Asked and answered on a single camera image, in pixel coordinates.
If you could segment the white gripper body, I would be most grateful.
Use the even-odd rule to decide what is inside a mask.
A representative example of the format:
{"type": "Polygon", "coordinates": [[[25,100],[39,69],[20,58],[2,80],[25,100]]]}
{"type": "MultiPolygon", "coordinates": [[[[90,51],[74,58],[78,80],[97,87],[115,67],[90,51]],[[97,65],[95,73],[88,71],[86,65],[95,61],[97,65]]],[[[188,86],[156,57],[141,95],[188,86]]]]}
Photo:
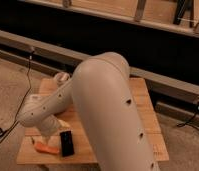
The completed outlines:
{"type": "Polygon", "coordinates": [[[50,138],[60,127],[61,124],[55,116],[49,116],[37,125],[37,129],[43,138],[50,138]]]}

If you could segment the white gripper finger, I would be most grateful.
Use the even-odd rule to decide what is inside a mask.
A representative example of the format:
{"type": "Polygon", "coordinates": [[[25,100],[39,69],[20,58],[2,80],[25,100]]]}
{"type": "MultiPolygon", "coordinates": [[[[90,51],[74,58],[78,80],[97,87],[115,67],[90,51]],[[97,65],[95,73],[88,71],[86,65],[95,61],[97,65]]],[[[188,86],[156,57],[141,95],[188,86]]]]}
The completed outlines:
{"type": "Polygon", "coordinates": [[[70,124],[69,123],[67,123],[66,121],[64,121],[64,120],[60,120],[60,119],[58,119],[58,121],[59,121],[59,123],[61,124],[61,128],[63,128],[63,129],[70,129],[70,124]]]}
{"type": "Polygon", "coordinates": [[[42,136],[43,143],[46,145],[49,144],[50,139],[51,139],[51,136],[42,136]]]}

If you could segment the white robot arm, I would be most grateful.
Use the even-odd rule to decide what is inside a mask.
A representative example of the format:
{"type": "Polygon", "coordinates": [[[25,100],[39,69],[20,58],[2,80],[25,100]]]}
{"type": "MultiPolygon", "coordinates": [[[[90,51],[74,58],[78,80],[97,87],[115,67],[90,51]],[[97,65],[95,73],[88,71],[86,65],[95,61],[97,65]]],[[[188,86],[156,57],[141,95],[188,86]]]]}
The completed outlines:
{"type": "Polygon", "coordinates": [[[101,171],[160,171],[129,84],[127,60],[105,52],[82,61],[52,94],[30,97],[18,114],[25,127],[52,136],[57,113],[73,106],[101,171]]]}

